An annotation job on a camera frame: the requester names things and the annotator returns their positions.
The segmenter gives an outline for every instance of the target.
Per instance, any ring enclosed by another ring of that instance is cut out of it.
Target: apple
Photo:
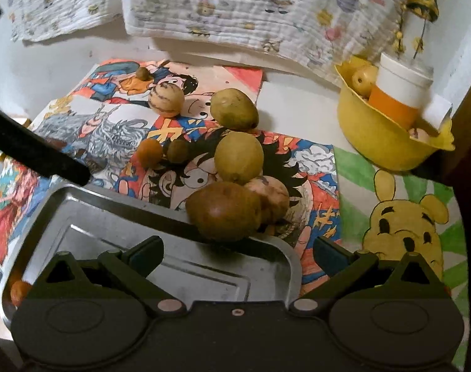
[[[372,65],[363,66],[356,70],[351,79],[353,90],[358,95],[369,98],[371,88],[375,84],[378,72],[379,69]]]

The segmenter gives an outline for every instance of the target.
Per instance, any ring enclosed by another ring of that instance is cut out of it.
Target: silver baking tray
[[[33,214],[10,256],[0,283],[0,315],[10,325],[11,284],[33,283],[56,252],[93,259],[106,250],[127,250],[158,235],[164,259],[147,279],[182,300],[295,300],[301,265],[276,237],[257,235],[229,246],[202,242],[184,212],[94,186],[53,187]]]

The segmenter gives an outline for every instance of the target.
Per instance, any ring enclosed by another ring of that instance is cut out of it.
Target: white cloth
[[[404,0],[122,0],[127,32],[277,54],[340,84],[333,64],[392,43]]]
[[[122,13],[121,0],[8,0],[11,38],[43,41],[88,29]]]

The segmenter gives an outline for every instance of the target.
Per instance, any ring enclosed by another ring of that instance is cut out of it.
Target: fish-shaped yellow bowl
[[[437,150],[454,151],[451,119],[439,133],[420,121],[416,128],[425,130],[428,141],[422,142],[362,99],[352,88],[351,78],[360,67],[370,64],[358,57],[335,66],[344,82],[339,95],[337,115],[342,132],[360,154],[374,164],[391,171],[409,171]]]

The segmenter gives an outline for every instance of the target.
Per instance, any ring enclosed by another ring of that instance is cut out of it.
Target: pooh's nose
[[[407,252],[415,251],[415,241],[413,239],[406,237],[403,239],[403,242]]]

